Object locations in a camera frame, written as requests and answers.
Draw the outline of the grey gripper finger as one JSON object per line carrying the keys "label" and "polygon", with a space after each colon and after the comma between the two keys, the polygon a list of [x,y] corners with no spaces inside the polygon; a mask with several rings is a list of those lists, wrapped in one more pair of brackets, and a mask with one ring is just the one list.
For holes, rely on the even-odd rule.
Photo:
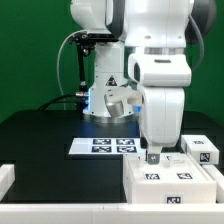
{"label": "grey gripper finger", "polygon": [[150,165],[157,165],[160,162],[160,146],[149,146],[147,149],[147,162]]}

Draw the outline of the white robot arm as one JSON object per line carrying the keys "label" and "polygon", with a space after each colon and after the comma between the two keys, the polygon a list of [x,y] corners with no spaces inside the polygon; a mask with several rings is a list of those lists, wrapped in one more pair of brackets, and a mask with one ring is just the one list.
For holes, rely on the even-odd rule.
{"label": "white robot arm", "polygon": [[121,91],[141,107],[140,142],[155,165],[165,147],[176,145],[185,94],[194,69],[188,44],[202,43],[217,13],[215,0],[71,0],[73,19],[89,32],[109,33],[132,50],[128,76],[135,90]]}

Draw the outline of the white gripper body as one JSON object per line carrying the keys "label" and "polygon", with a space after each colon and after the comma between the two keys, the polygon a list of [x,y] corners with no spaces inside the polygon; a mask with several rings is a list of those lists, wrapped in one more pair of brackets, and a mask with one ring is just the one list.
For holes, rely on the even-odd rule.
{"label": "white gripper body", "polygon": [[138,91],[143,98],[139,117],[141,136],[150,147],[173,147],[180,135],[184,90],[139,86]]}

